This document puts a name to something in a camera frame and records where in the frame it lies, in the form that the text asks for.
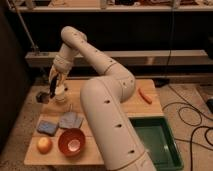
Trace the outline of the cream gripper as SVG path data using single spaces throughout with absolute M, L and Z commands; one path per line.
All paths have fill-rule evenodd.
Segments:
M 50 73 L 49 73 L 49 84 L 50 84 L 50 86 L 52 85 L 53 80 L 54 80 L 54 78 L 57 74 L 61 75 L 59 77 L 59 80 L 58 80 L 58 87 L 60 87 L 60 86 L 64 85 L 64 82 L 66 80 L 65 75 L 68 74 L 68 70 L 60 68 L 60 67 L 56 66 L 55 64 L 53 64 L 51 69 L 50 69 Z

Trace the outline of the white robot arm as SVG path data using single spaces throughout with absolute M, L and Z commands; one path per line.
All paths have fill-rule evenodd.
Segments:
M 49 77 L 57 78 L 57 84 L 62 85 L 78 54 L 98 73 L 82 86 L 80 101 L 107 170 L 157 171 L 121 107 L 135 92 L 134 75 L 89 44 L 81 31 L 66 26 L 61 38 L 63 43 L 53 60 Z

